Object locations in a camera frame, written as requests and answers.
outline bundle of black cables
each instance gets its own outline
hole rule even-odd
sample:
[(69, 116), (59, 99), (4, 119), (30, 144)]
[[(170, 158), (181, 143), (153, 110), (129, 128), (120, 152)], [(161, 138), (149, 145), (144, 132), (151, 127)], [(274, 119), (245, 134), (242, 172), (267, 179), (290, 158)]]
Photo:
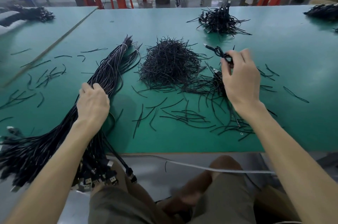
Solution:
[[(106, 59), (101, 61), (96, 72), (88, 80), (89, 85), (94, 83), (100, 84), (109, 98), (114, 96), (122, 88), (121, 75), (131, 68), (138, 65), (139, 47), (131, 54), (127, 55), (128, 47), (132, 45), (131, 36), (127, 36), (123, 43), (117, 46)], [(55, 151), (65, 140), (70, 128), (77, 119), (77, 109), (74, 105), (61, 124), (50, 132), (36, 137), (23, 137), (16, 133), (19, 137), (5, 137), (2, 145), (6, 148), (0, 151), (0, 170), (2, 174), (0, 179), (6, 179), (9, 175), (14, 174), (13, 185), (22, 187), (25, 183), (31, 183)], [(105, 154), (105, 147), (114, 154), (117, 159), (126, 168), (127, 176), (136, 182), (133, 171), (123, 161), (123, 159), (115, 152), (106, 138), (106, 134), (102, 129), (93, 137), (89, 143), (85, 153), (81, 167), (78, 168), (77, 175), (74, 179), (74, 185), (83, 173), (91, 173), (92, 180), (100, 179), (102, 181), (107, 178), (108, 160)]]
[(205, 69), (201, 66), (201, 60), (206, 58), (193, 52), (188, 42), (169, 37), (157, 40), (155, 46), (147, 48), (145, 62), (139, 66), (140, 80), (153, 90), (189, 84), (195, 75)]
[(309, 11), (304, 12), (309, 17), (320, 18), (323, 20), (338, 20), (337, 4), (319, 4), (313, 6)]
[(8, 27), (18, 20), (46, 22), (55, 18), (55, 15), (44, 7), (24, 8), (20, 5), (13, 5), (8, 7), (8, 10), (17, 11), (18, 13), (0, 20), (0, 26)]
[(229, 1), (227, 1), (225, 5), (222, 4), (222, 6), (219, 8), (212, 9), (213, 10), (209, 9), (208, 11), (206, 11), (205, 14), (204, 11), (202, 11), (202, 14), (199, 17), (187, 21), (187, 23), (198, 19), (198, 21), (202, 23), (200, 26), (203, 26), (206, 30), (208, 30), (208, 33), (215, 32), (218, 34), (230, 35), (241, 33), (251, 35), (245, 30), (236, 27), (237, 24), (241, 24), (242, 22), (248, 20), (238, 20), (234, 16), (231, 16), (229, 14)]

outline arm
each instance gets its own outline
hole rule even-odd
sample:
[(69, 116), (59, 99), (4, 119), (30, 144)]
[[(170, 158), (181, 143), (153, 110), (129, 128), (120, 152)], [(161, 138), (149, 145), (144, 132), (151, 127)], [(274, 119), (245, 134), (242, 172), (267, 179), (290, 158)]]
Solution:
[(109, 111), (109, 99), (98, 85), (82, 85), (78, 119), (65, 141), (43, 167), (4, 224), (57, 223), (85, 149)]
[(246, 49), (229, 51), (234, 69), (221, 59), (226, 94), (254, 129), (304, 224), (338, 220), (338, 185), (271, 117), (259, 101), (260, 73)]

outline forearm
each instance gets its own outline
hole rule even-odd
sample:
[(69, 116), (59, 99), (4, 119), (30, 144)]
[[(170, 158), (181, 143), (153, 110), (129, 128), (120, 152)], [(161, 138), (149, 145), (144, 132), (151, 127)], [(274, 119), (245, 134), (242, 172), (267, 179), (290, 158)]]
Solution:
[(303, 223), (334, 223), (338, 219), (338, 185), (280, 127), (264, 106), (246, 117)]
[(24, 193), (5, 224), (57, 223), (91, 136), (86, 133), (84, 123), (73, 124), (65, 141)]

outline white cable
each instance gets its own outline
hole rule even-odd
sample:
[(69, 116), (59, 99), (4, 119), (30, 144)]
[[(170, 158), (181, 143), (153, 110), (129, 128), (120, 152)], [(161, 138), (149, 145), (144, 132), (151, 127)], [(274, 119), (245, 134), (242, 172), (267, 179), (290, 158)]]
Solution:
[(273, 224), (284, 224), (284, 223), (296, 223), (296, 224), (303, 224), (300, 221), (282, 221), (282, 222), (277, 222), (277, 223), (273, 223)]
[(123, 157), (131, 157), (131, 156), (148, 156), (148, 157), (155, 157), (158, 159), (162, 159), (177, 165), (184, 165), (184, 166), (189, 166), (189, 167), (194, 167), (197, 169), (202, 169), (202, 170), (206, 170), (206, 171), (212, 171), (212, 172), (228, 172), (228, 173), (259, 173), (259, 174), (272, 174), (275, 175), (276, 173), (273, 171), (243, 171), (243, 170), (226, 170), (226, 169), (214, 169), (214, 168), (209, 168), (209, 167), (202, 167), (202, 166), (198, 166), (198, 165), (191, 165), (189, 163), (182, 163), (182, 162), (176, 162), (161, 156), (157, 156), (157, 155), (123, 155)]

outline knee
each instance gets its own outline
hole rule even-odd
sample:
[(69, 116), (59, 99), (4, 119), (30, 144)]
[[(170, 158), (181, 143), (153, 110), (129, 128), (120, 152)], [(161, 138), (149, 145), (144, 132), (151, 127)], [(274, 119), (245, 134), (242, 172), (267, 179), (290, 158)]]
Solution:
[(209, 166), (214, 169), (242, 170), (241, 165), (228, 155), (221, 155), (216, 158)]

